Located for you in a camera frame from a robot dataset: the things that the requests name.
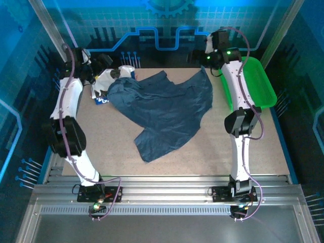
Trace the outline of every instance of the vent slot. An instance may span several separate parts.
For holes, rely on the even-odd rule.
[[[43,205],[42,215],[87,215],[89,205]],[[107,209],[98,215],[105,214]],[[115,205],[111,215],[230,215],[230,206]]]

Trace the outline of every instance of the crumpled garment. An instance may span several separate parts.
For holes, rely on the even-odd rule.
[[[110,103],[144,128],[135,139],[145,162],[181,148],[199,130],[212,107],[213,88],[205,68],[181,84],[169,81],[164,71],[142,81],[124,77],[108,90]]]

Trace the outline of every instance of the green basket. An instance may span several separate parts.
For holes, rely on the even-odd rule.
[[[272,107],[277,103],[277,95],[275,94],[271,83],[267,77],[267,74],[265,73],[258,59],[254,57],[249,57],[246,65],[243,68],[243,73],[255,106],[260,106],[261,109],[264,109]],[[223,83],[229,108],[231,111],[233,111],[233,102],[224,75],[221,76],[221,80]]]

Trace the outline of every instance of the work surface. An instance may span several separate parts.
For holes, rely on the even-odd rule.
[[[164,70],[170,81],[182,83],[199,68],[137,69],[138,80]],[[213,85],[213,108],[201,120],[197,134],[182,148],[145,163],[134,139],[143,128],[123,116],[111,104],[96,105],[90,86],[84,88],[77,122],[87,137],[87,153],[101,175],[229,175],[232,165],[231,142],[224,128],[230,114],[220,78],[206,70]],[[251,141],[249,161],[252,174],[289,174],[269,109],[262,111],[265,136]],[[260,125],[253,130],[259,136]],[[75,175],[65,163],[63,175]]]

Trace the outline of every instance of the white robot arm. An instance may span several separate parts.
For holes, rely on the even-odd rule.
[[[238,71],[242,66],[242,59],[238,48],[230,47],[226,30],[210,34],[207,37],[205,53],[198,55],[200,58],[205,56],[205,60],[208,60],[207,66],[220,69],[226,78],[233,103],[233,113],[226,117],[224,122],[232,144],[233,163],[229,186],[232,197],[250,194],[252,182],[249,177],[249,139],[246,137],[250,136],[258,118],[248,103],[254,107],[258,114],[261,114],[261,108],[255,107],[243,72],[239,74],[240,86]]]
[[[59,101],[60,101],[60,98],[62,95],[62,91],[63,91],[68,79],[69,79],[68,77],[65,77],[60,80],[60,94],[57,99],[56,107],[50,116],[50,118],[53,121],[59,120]],[[63,120],[65,120],[66,117],[69,117],[69,119],[72,119],[74,121],[75,126],[78,126],[75,119],[76,119],[77,105],[78,105],[78,101],[79,101],[80,95],[82,93],[82,90],[83,90],[83,85],[82,85],[80,78],[74,78],[71,81],[70,85],[68,86],[68,88],[65,92],[65,95],[64,95],[64,99],[63,99],[63,105],[62,105]],[[86,139],[84,134],[80,134],[80,133],[83,133],[82,130],[79,131],[78,133],[79,133],[78,134],[79,140]],[[96,169],[93,167],[92,163],[90,162],[90,159],[89,159],[87,152],[85,150],[85,146],[84,146],[84,149],[81,146],[79,154],[80,154],[80,156],[78,156],[77,154],[72,155],[72,157],[76,160],[78,170],[86,178],[91,179],[92,181],[98,182],[99,181],[99,173],[96,171]],[[68,161],[71,164],[71,166],[73,167],[72,161],[70,161],[67,156],[65,156],[64,159],[66,161]],[[78,173],[77,173],[77,175],[80,178],[82,186],[87,187],[87,186],[93,186],[95,184],[95,183],[86,181]]]
[[[90,61],[90,53],[87,50],[75,48],[71,51],[74,56],[75,67],[73,78],[69,81],[72,61],[71,55],[67,53],[69,58],[65,63],[65,72],[60,80],[60,93],[56,107],[50,116],[49,122],[43,124],[42,129],[52,151],[68,161],[80,178],[80,190],[88,198],[96,201],[98,198],[105,196],[105,185],[102,183],[100,174],[93,167],[87,155],[87,140],[76,121],[76,111],[84,83],[88,81],[90,84],[93,84],[95,77],[100,77],[110,67],[112,59],[107,55],[101,54],[97,59]],[[60,113],[62,113],[63,131],[60,126]],[[67,139],[70,157],[67,154],[63,133],[65,133]]]

